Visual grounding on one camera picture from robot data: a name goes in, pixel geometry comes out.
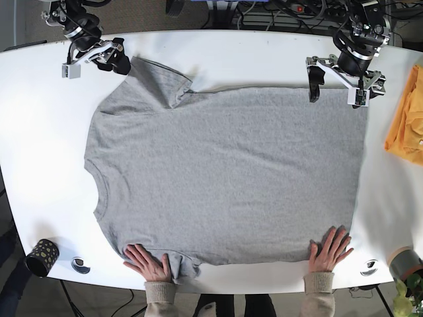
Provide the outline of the right beige sweater forearm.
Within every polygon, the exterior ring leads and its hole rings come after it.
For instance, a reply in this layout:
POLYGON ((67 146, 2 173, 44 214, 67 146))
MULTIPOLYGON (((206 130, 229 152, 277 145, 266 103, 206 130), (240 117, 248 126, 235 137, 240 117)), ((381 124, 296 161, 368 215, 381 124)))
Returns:
POLYGON ((304 278, 305 298, 301 303, 300 316, 334 316, 335 299, 332 293, 334 273, 313 272, 304 278))

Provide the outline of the person's left hand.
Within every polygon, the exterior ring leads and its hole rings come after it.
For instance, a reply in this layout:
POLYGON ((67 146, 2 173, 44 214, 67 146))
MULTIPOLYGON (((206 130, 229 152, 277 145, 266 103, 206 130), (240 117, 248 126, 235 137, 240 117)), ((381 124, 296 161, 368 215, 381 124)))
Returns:
POLYGON ((129 259, 124 265, 142 275, 147 282, 172 282, 168 254, 163 254, 157 261, 141 244, 127 245, 124 254, 129 259))

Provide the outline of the person's right hand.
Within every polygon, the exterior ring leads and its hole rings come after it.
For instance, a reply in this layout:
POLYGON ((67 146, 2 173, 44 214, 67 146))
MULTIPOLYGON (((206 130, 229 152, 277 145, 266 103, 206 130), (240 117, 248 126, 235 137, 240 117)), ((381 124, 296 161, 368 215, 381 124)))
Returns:
POLYGON ((350 241, 351 236, 345 228, 332 227, 321 247, 312 242, 309 273, 331 273, 337 264, 354 251, 353 248, 348 248, 350 241))

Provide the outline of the left beige sweater forearm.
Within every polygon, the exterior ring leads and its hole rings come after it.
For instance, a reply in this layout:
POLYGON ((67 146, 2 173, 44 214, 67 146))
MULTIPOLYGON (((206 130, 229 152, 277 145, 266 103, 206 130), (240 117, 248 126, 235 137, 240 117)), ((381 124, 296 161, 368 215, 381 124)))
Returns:
POLYGON ((145 282, 147 309, 145 317, 178 316, 174 305, 176 286, 173 283, 162 281, 145 282))

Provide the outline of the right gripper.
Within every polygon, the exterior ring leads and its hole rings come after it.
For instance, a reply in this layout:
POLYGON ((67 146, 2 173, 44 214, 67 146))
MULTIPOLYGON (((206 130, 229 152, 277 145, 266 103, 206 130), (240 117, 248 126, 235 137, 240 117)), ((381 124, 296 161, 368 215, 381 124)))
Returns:
POLYGON ((59 26, 63 35, 71 42, 67 61, 62 65, 61 74, 66 79, 81 76, 81 66, 75 64, 84 57, 102 71, 113 71, 127 75, 131 69, 128 56, 124 53, 124 40, 102 39, 99 18, 88 13, 86 8, 100 8, 109 1, 46 1, 48 8, 42 12, 42 19, 48 26, 59 26))

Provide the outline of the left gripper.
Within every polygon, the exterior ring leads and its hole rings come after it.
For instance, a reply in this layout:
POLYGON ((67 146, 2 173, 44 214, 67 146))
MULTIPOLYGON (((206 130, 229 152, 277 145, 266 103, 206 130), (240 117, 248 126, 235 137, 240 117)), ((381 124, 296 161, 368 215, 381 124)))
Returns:
POLYGON ((369 96, 385 94, 385 76, 368 67, 389 43, 391 25, 378 1, 347 1, 345 6, 348 17, 332 35, 340 55, 313 56, 306 60, 309 101, 318 101, 324 77, 332 73, 349 88, 347 104, 353 108, 368 107, 369 96))

